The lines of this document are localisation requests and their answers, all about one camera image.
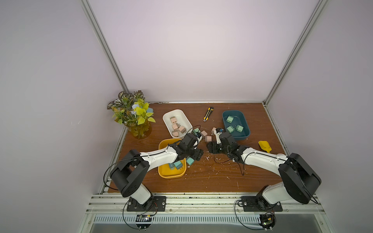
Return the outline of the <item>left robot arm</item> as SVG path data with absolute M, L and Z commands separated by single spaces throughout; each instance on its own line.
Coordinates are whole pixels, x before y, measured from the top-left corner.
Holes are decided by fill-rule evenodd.
M 178 163 L 187 158 L 195 161 L 201 159 L 203 150 L 198 144 L 203 139 L 201 134 L 188 133 L 184 138 L 169 144 L 166 148 L 151 152 L 130 150 L 126 156 L 111 165 L 109 177 L 116 189 L 124 197 L 130 197 L 144 209 L 149 209 L 153 203 L 153 195 L 142 184 L 147 173 L 166 164 Z

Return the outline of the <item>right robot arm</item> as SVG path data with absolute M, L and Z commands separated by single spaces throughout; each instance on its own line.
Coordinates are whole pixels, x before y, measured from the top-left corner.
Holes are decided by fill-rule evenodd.
M 207 144 L 210 153 L 227 155 L 232 161 L 242 164 L 242 171 L 245 165 L 255 166 L 281 178 L 281 182 L 263 187 L 256 195 L 255 203 L 262 209 L 288 200 L 308 204 L 322 183 L 321 178 L 297 153 L 286 156 L 262 152 L 239 145 L 228 132 L 216 133 L 215 136 L 217 141 Z

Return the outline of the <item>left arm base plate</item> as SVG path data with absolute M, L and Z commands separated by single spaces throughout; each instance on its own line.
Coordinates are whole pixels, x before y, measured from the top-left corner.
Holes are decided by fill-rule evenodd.
M 127 212 L 165 212 L 167 203 L 166 196 L 151 196 L 144 204 L 130 197 L 126 207 Z

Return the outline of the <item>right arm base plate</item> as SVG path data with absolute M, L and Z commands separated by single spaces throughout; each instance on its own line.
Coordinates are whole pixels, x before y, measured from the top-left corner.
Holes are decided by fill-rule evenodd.
M 242 196 L 239 200 L 240 206 L 245 212 L 282 212 L 281 203 L 270 204 L 263 198 L 254 196 Z

